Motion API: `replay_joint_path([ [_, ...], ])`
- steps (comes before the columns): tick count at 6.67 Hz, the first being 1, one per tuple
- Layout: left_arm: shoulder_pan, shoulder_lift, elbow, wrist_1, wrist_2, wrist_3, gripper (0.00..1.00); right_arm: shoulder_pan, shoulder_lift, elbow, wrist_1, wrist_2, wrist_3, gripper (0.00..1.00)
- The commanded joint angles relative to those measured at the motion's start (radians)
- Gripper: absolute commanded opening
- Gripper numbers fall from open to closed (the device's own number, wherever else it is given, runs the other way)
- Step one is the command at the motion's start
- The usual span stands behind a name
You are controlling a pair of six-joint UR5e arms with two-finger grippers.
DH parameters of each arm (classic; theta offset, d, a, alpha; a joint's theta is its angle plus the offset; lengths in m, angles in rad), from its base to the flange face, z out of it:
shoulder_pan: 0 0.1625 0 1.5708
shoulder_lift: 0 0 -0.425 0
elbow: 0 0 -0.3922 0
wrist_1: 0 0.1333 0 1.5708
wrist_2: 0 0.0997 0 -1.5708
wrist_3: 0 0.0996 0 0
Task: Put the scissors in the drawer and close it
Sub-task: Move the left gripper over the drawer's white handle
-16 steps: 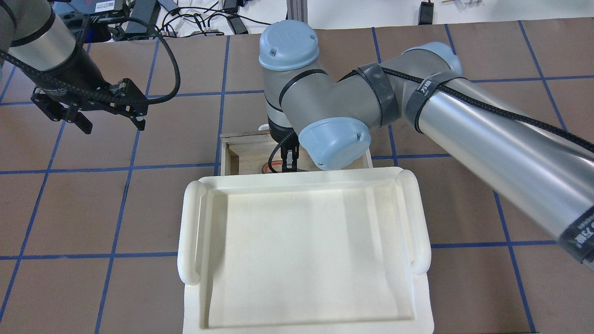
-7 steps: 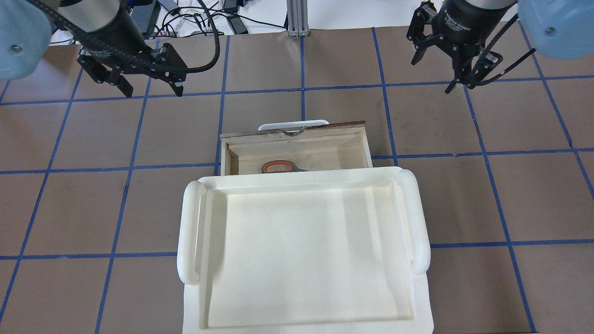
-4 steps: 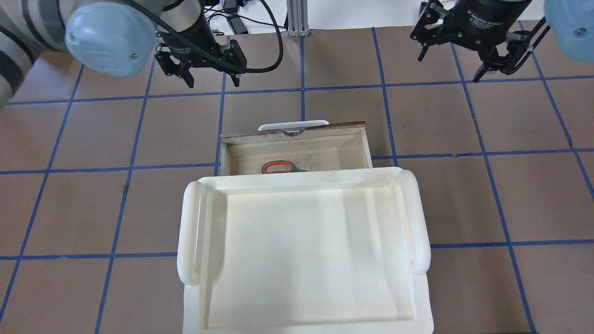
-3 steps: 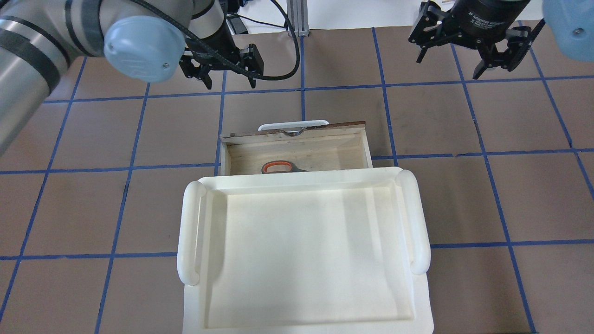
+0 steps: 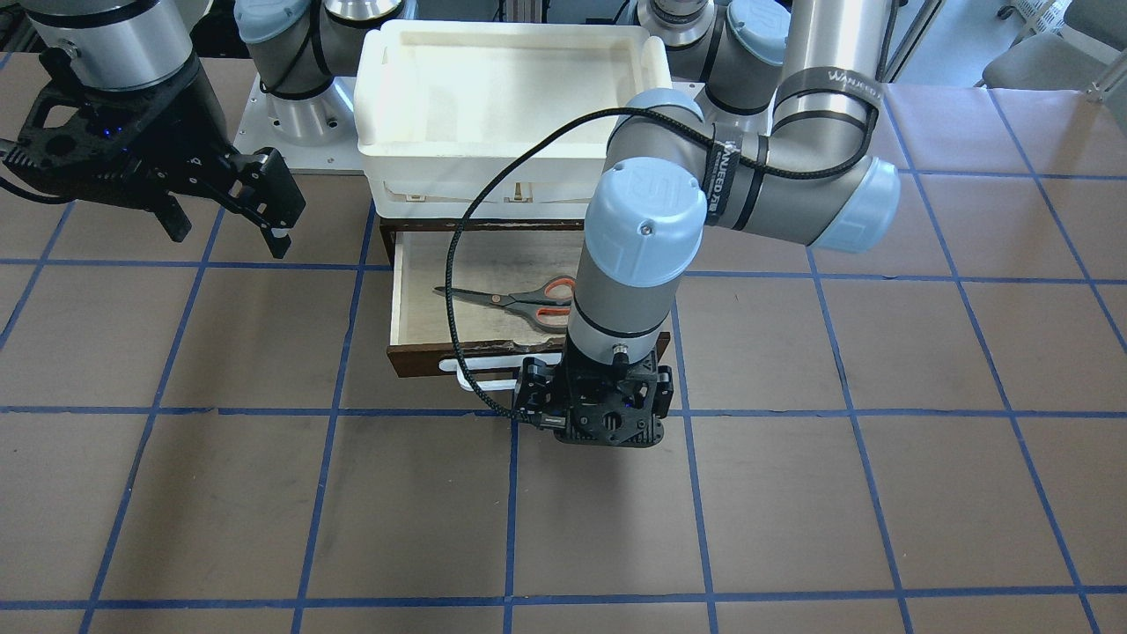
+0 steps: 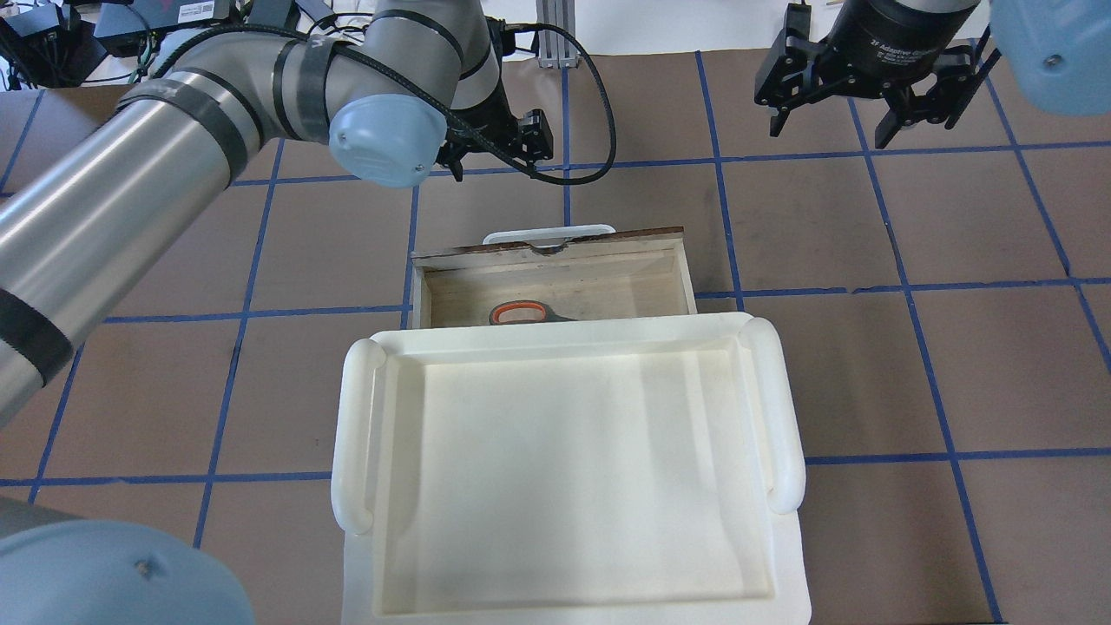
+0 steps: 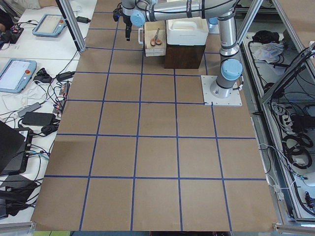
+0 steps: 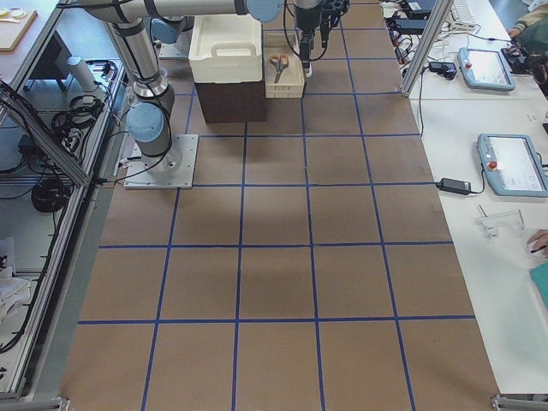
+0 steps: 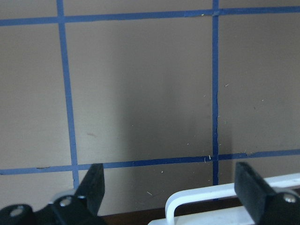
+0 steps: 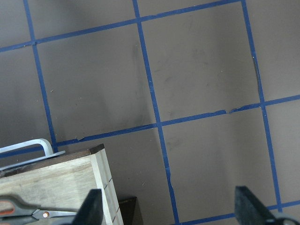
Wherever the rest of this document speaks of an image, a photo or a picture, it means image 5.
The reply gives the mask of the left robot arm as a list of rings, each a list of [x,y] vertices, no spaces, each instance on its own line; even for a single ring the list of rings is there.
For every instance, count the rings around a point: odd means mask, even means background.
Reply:
[[[639,1],[696,98],[653,89],[607,139],[586,209],[568,361],[655,349],[704,227],[863,252],[899,200],[870,157],[895,1]]]

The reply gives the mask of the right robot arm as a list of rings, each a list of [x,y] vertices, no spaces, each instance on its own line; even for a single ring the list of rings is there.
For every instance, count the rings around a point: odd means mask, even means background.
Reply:
[[[210,198],[286,256],[307,200],[277,148],[242,153],[172,1],[25,1],[48,73],[3,166],[39,204],[103,203],[153,214],[176,242],[192,222],[177,195]],[[287,142],[322,144],[353,120],[341,77],[356,75],[369,32],[415,19],[415,1],[237,1],[270,123]]]

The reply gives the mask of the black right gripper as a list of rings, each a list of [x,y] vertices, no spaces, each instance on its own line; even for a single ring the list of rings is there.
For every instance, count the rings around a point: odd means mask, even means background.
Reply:
[[[261,148],[257,155],[208,145],[172,145],[156,152],[144,172],[141,209],[153,214],[169,240],[181,242],[192,232],[192,221],[174,193],[218,200],[248,218],[261,227],[270,257],[278,260],[287,255],[290,229],[307,206],[275,148]]]

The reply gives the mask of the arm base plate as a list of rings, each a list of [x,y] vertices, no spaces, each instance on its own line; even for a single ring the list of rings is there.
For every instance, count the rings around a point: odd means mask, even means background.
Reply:
[[[275,148],[291,173],[361,175],[354,120],[354,77],[335,77],[328,89],[307,100],[283,100],[261,92],[254,78],[251,92],[233,143],[243,155]]]

